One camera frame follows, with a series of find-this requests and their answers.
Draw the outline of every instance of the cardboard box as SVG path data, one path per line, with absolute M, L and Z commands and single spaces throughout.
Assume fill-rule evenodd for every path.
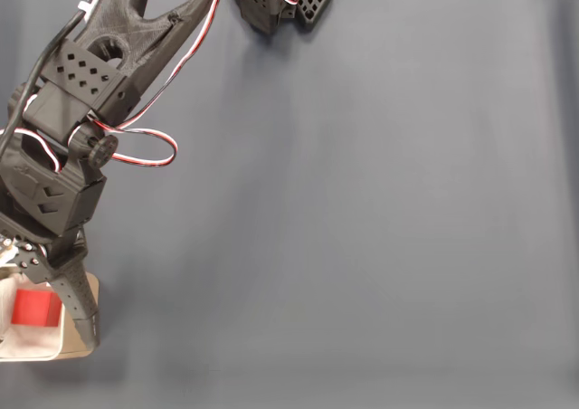
M 90 273 L 87 273 L 87 277 L 92 294 L 99 303 L 99 280 Z M 30 281 L 19 288 L 52 290 L 47 284 L 33 285 Z M 0 343 L 0 362 L 52 361 L 86 357 L 90 353 L 92 350 L 88 350 L 82 342 L 66 308 L 62 308 L 61 320 L 57 328 L 11 325 L 5 334 L 5 341 Z

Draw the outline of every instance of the red cube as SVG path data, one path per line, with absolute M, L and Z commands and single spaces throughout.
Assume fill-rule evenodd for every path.
M 18 290 L 13 325 L 55 328 L 61 319 L 62 301 L 52 291 Z

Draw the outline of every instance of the gray tablecloth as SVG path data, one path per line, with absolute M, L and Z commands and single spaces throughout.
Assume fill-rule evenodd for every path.
M 0 0 L 0 100 L 79 1 Z M 577 407 L 554 4 L 334 0 L 266 41 L 223 0 L 142 119 L 177 161 L 105 169 L 102 346 L 0 366 L 0 405 Z

